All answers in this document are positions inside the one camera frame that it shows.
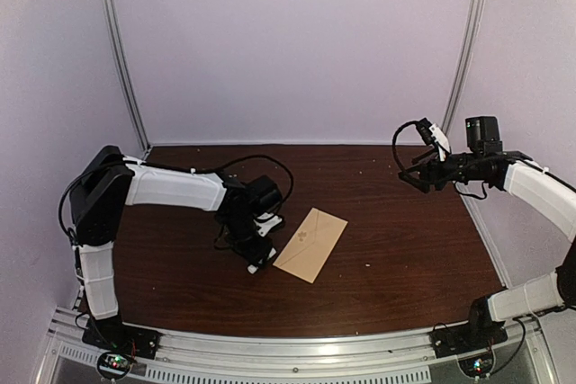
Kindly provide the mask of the green white glue stick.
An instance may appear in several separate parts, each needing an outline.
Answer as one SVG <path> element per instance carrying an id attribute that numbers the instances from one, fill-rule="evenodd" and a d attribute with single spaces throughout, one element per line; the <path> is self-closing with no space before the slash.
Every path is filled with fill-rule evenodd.
<path id="1" fill-rule="evenodd" d="M 270 252 L 268 253 L 268 255 L 265 258 L 260 259 L 259 261 L 257 261 L 256 263 L 251 263 L 248 267 L 247 267 L 247 271 L 250 274 L 255 274 L 256 272 L 258 272 L 259 270 L 263 269 L 267 263 L 276 256 L 276 250 L 274 248 L 272 248 L 270 250 Z"/>

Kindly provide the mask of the tan paper envelope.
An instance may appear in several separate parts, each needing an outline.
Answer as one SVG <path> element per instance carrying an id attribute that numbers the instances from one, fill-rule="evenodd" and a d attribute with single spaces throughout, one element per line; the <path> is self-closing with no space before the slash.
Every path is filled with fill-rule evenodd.
<path id="1" fill-rule="evenodd" d="M 273 266 L 308 283 L 314 283 L 348 222 L 312 208 Z"/>

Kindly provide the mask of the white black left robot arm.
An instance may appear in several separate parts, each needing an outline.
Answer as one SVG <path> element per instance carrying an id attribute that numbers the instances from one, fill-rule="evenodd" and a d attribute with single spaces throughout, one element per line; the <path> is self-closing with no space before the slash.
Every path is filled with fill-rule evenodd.
<path id="1" fill-rule="evenodd" d="M 270 234 L 284 226 L 286 200 L 277 183 L 263 174 L 241 181 L 229 161 L 211 168 L 181 168 L 124 155 L 103 147 L 63 191 L 58 224 L 76 259 L 76 275 L 85 291 L 95 338 L 111 352 L 129 344 L 115 292 L 113 246 L 125 208 L 162 206 L 213 214 L 217 238 L 247 262 L 249 272 L 275 256 Z"/>

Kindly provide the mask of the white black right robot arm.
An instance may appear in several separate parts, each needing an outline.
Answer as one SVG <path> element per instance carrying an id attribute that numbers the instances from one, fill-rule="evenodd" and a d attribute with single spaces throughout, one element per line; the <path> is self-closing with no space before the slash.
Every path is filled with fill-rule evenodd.
<path id="1" fill-rule="evenodd" d="M 525 153 L 505 149 L 495 117 L 471 117 L 464 123 L 463 153 L 451 149 L 437 124 L 422 118 L 398 130 L 414 128 L 427 152 L 410 165 L 401 162 L 397 150 L 392 156 L 399 178 L 423 193 L 479 183 L 483 190 L 506 193 L 517 213 L 507 218 L 521 225 L 508 229 L 512 238 L 507 244 L 526 253 L 534 268 L 517 285 L 473 302 L 461 339 L 477 350 L 512 318 L 575 307 L 575 188 Z"/>

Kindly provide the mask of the right aluminium corner post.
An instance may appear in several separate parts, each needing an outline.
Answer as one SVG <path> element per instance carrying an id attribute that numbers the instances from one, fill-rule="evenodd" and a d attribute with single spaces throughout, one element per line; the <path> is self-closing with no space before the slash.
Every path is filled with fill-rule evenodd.
<path id="1" fill-rule="evenodd" d="M 472 63 L 473 47 L 482 22 L 485 1 L 486 0 L 470 0 L 469 2 L 460 54 L 456 64 L 448 103 L 445 108 L 445 115 L 442 120 L 442 130 L 446 133 L 449 132 L 454 123 L 458 104 L 463 96 L 466 77 Z"/>

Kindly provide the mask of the aluminium corner post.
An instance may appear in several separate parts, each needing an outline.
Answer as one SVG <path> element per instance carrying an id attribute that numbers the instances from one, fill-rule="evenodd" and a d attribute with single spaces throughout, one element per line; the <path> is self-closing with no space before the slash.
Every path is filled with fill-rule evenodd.
<path id="1" fill-rule="evenodd" d="M 469 2 L 460 54 L 456 64 L 448 103 L 445 108 L 445 115 L 442 120 L 442 130 L 446 133 L 449 132 L 454 123 L 458 104 L 463 96 L 466 77 L 472 63 L 473 47 L 482 22 L 485 1 L 486 0 L 470 0 Z"/>
<path id="2" fill-rule="evenodd" d="M 103 1 L 103 15 L 112 47 L 112 60 L 119 78 L 121 92 L 127 106 L 131 125 L 134 129 L 140 151 L 146 155 L 150 149 L 148 134 L 134 92 L 131 73 L 122 41 L 122 32 L 116 10 L 115 0 Z"/>

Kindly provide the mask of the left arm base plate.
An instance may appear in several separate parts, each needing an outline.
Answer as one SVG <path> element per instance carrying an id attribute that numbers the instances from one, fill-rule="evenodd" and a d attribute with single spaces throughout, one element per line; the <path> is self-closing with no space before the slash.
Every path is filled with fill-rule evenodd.
<path id="1" fill-rule="evenodd" d="M 142 365 L 140 359 L 154 360 L 159 347 L 160 333 L 135 326 L 119 325 L 104 329 L 103 325 L 88 322 L 82 342 L 102 352 L 95 361 L 96 371 L 105 380 L 126 378 Z"/>

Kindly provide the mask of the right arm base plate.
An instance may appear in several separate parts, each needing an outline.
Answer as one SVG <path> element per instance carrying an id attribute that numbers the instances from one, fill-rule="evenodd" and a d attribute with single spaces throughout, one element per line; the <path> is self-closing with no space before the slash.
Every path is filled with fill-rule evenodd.
<path id="1" fill-rule="evenodd" d="M 487 379 L 510 362 L 498 365 L 495 345 L 508 340 L 503 322 L 477 326 L 464 323 L 448 326 L 437 323 L 428 333 L 437 358 L 455 356 L 460 372 L 469 379 Z"/>

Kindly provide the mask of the aluminium front frame rail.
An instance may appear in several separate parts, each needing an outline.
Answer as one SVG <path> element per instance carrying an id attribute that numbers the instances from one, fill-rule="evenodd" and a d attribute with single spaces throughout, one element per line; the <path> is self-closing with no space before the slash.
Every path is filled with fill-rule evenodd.
<path id="1" fill-rule="evenodd" d="M 383 335 L 259 338 L 159 330 L 156 355 L 115 383 L 556 383 L 539 323 L 505 327 L 491 348 L 437 356 L 428 329 Z"/>

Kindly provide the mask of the left aluminium corner post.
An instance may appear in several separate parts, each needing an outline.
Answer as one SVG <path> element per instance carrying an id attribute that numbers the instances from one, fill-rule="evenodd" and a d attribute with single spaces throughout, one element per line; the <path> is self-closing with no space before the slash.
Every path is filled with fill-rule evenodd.
<path id="1" fill-rule="evenodd" d="M 112 47 L 112 60 L 119 78 L 121 92 L 127 106 L 131 125 L 134 129 L 140 151 L 146 155 L 150 149 L 148 134 L 134 92 L 131 73 L 122 41 L 122 32 L 116 10 L 115 0 L 103 1 L 103 15 Z"/>

